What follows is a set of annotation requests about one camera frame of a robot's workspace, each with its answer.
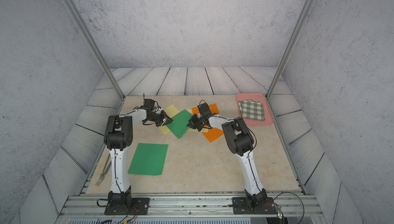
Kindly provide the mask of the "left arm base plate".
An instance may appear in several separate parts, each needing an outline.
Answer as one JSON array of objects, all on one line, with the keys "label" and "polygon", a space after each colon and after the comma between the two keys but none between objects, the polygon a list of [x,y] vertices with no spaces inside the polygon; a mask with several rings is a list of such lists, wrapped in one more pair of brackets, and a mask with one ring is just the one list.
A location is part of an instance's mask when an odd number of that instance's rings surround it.
[{"label": "left arm base plate", "polygon": [[105,215],[147,215],[150,198],[111,199],[108,201]]}]

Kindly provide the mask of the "orange paper sheet back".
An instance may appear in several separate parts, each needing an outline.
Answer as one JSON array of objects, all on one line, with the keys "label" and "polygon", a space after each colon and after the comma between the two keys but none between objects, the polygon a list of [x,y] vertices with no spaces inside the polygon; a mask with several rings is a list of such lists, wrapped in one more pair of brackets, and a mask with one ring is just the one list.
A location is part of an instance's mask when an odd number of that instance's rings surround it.
[{"label": "orange paper sheet back", "polygon": [[200,114],[201,116],[207,116],[208,114],[219,114],[220,112],[216,103],[212,105],[202,103],[199,106],[192,108],[192,113],[196,115]]}]

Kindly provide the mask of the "orange paper sheet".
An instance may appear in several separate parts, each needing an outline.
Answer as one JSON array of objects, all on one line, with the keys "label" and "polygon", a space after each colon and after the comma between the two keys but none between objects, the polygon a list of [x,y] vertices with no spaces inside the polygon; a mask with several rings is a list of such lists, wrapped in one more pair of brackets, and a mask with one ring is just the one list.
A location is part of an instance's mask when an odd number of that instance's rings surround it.
[{"label": "orange paper sheet", "polygon": [[192,108],[192,113],[196,115],[200,114],[201,116],[207,116],[208,114],[219,114],[220,112],[216,103],[212,105],[202,103],[199,106]]},{"label": "orange paper sheet", "polygon": [[206,129],[204,128],[202,134],[206,137],[209,142],[214,142],[218,138],[224,135],[223,131],[218,128]]}]

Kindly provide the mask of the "yellow paper sheet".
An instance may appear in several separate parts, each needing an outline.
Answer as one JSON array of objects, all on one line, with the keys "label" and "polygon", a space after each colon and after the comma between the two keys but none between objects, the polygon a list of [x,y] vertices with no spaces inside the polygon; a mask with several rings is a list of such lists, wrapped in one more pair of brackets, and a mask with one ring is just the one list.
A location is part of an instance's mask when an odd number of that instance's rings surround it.
[{"label": "yellow paper sheet", "polygon": [[[170,118],[174,117],[176,114],[178,114],[178,113],[180,112],[174,105],[171,105],[171,106],[165,108],[164,111],[166,112],[166,114],[167,114]],[[160,126],[160,127],[159,127],[159,130],[160,130],[164,135],[170,132],[170,129],[169,129],[167,126]]]},{"label": "yellow paper sheet", "polygon": [[201,115],[200,113],[193,113],[192,109],[186,109],[186,111],[192,114],[187,124],[188,132],[207,133],[209,131],[211,127],[209,126],[208,118],[212,115],[211,112],[205,112]]}]

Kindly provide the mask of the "orange paper sheet front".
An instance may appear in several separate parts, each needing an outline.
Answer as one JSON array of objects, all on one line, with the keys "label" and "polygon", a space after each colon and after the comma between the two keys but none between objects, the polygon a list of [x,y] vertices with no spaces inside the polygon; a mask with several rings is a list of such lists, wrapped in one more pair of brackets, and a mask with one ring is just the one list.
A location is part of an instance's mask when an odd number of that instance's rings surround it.
[{"label": "orange paper sheet front", "polygon": [[209,142],[214,142],[218,138],[224,135],[223,131],[218,128],[206,129],[204,128],[202,134],[206,137]]}]

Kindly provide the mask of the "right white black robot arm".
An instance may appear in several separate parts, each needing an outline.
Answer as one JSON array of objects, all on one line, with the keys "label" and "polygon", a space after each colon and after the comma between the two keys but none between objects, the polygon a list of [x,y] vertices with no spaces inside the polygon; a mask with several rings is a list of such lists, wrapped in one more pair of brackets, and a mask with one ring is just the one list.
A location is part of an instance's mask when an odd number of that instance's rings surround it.
[{"label": "right white black robot arm", "polygon": [[267,196],[254,163],[255,136],[243,118],[223,117],[212,112],[204,101],[200,102],[198,110],[199,113],[189,119],[187,126],[199,132],[207,128],[220,129],[224,133],[229,150],[237,156],[241,166],[245,183],[246,204],[249,209],[255,212],[270,203],[271,198]]}]

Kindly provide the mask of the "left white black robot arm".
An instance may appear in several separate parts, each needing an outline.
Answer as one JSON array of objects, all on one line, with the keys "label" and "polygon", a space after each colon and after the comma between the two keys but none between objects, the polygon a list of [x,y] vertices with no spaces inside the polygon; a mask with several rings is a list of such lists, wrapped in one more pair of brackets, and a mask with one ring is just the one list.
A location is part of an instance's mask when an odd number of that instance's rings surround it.
[{"label": "left white black robot arm", "polygon": [[173,119],[152,99],[145,99],[142,106],[135,107],[127,114],[108,117],[104,135],[104,144],[109,150],[112,171],[108,206],[116,211],[130,211],[136,205],[132,200],[128,179],[128,152],[133,142],[133,125],[138,122],[146,125],[148,121],[161,127],[171,124]]}]

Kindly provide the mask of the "green paper sheet front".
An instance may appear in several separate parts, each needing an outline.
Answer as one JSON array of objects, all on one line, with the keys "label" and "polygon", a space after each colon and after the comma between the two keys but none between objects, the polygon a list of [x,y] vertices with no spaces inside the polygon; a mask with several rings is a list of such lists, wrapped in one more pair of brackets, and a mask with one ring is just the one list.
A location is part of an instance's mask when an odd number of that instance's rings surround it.
[{"label": "green paper sheet front", "polygon": [[139,143],[128,174],[159,176],[163,173],[168,145]]}]

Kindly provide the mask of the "green paper sheet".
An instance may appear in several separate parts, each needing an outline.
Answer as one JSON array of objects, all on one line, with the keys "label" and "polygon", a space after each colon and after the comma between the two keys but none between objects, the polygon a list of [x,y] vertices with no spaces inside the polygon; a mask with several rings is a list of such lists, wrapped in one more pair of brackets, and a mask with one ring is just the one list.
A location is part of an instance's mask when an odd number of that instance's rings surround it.
[{"label": "green paper sheet", "polygon": [[128,174],[159,176],[163,173],[168,145],[139,143]]},{"label": "green paper sheet", "polygon": [[189,129],[187,125],[191,117],[192,113],[182,110],[172,117],[172,123],[168,124],[167,127],[176,138],[180,139]]}]

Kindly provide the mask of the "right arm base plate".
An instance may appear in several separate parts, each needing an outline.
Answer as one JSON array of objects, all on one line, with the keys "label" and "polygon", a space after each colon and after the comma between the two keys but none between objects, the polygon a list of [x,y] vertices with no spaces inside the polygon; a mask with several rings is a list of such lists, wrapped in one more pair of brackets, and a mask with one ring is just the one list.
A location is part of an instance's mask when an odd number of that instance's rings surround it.
[{"label": "right arm base plate", "polygon": [[233,197],[231,207],[233,213],[242,214],[265,214],[265,215],[276,215],[277,208],[271,197],[265,200],[256,200],[250,197]]}]

